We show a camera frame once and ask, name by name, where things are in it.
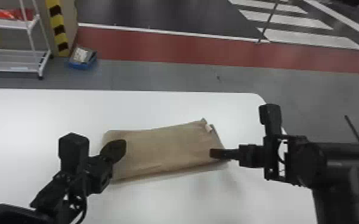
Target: white shelf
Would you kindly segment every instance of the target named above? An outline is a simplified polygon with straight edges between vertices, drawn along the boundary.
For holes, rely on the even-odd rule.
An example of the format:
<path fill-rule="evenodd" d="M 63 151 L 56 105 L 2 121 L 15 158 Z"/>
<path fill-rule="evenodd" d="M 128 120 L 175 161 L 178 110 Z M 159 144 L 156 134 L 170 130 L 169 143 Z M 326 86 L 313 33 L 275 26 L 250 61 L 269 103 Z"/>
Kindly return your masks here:
<path fill-rule="evenodd" d="M 50 56 L 50 51 L 18 51 L 0 49 L 0 71 L 41 72 Z"/>
<path fill-rule="evenodd" d="M 28 30 L 32 31 L 35 24 L 39 21 L 40 16 L 35 15 L 33 20 L 28 21 Z M 21 20 L 1 20 L 0 19 L 0 29 L 12 29 L 12 30 L 26 30 L 25 21 Z"/>

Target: red object on shelf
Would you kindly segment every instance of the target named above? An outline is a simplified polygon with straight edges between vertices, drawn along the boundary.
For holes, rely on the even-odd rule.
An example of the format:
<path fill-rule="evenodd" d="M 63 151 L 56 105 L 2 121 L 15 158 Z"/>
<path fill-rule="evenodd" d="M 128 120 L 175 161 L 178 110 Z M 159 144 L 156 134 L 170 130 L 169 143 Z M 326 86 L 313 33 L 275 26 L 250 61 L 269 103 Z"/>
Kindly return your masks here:
<path fill-rule="evenodd" d="M 16 18 L 11 13 L 11 10 L 0 10 L 0 18 L 5 20 L 15 20 Z"/>
<path fill-rule="evenodd" d="M 25 14 L 27 20 L 31 21 L 33 20 L 33 10 L 26 8 Z M 22 20 L 24 21 L 24 16 L 20 8 L 16 10 L 0 10 L 0 19 L 5 20 Z"/>

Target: white table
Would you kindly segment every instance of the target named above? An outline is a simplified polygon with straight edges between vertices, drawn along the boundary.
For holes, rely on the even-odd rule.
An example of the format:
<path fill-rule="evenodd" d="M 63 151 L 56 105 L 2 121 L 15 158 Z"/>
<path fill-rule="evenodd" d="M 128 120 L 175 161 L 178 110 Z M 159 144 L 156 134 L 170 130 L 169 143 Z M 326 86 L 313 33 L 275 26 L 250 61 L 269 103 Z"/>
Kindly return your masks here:
<path fill-rule="evenodd" d="M 28 207 L 59 170 L 57 140 L 76 132 L 97 154 L 109 129 L 205 117 L 227 148 L 261 144 L 255 94 L 0 89 L 0 203 Z M 267 182 L 236 162 L 209 171 L 110 185 L 88 198 L 84 223 L 315 223 L 308 189 Z"/>

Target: red floor stripe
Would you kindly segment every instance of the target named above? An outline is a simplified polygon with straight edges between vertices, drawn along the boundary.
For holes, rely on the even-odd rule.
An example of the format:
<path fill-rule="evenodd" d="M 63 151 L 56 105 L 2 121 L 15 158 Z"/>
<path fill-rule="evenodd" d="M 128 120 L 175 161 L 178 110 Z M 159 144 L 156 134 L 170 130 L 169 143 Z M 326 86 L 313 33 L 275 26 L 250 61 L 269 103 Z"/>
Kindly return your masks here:
<path fill-rule="evenodd" d="M 359 51 L 80 27 L 78 44 L 110 60 L 359 73 Z"/>

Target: hazard stripe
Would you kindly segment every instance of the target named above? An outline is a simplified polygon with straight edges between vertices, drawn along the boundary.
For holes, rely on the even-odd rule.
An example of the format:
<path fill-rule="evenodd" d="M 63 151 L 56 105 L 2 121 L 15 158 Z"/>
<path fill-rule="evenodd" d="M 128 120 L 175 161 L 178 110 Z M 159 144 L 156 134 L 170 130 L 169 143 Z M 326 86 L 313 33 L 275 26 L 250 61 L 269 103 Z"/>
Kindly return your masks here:
<path fill-rule="evenodd" d="M 58 49 L 58 56 L 67 57 L 69 55 L 69 44 L 60 0 L 46 0 L 46 6 L 50 14 L 50 25 L 54 31 L 54 42 Z"/>

